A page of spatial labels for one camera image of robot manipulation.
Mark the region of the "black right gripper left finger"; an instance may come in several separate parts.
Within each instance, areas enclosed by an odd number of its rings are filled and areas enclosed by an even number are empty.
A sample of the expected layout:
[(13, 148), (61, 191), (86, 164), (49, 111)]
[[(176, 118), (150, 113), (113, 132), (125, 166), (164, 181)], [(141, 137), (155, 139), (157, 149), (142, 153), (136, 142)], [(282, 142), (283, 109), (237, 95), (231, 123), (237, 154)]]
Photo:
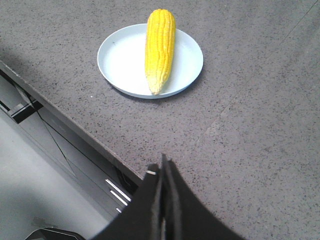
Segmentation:
[(151, 164), (131, 202), (95, 240), (149, 240), (152, 233), (152, 205), (159, 181), (159, 166)]

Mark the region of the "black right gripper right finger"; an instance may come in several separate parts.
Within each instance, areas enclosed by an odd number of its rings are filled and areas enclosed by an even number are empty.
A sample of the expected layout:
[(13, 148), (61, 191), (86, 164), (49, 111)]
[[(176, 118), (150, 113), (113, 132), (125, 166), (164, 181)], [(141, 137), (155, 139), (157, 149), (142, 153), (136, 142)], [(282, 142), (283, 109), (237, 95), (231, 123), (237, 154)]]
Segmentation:
[(194, 195), (175, 163), (162, 155), (162, 212), (166, 240), (242, 240)]

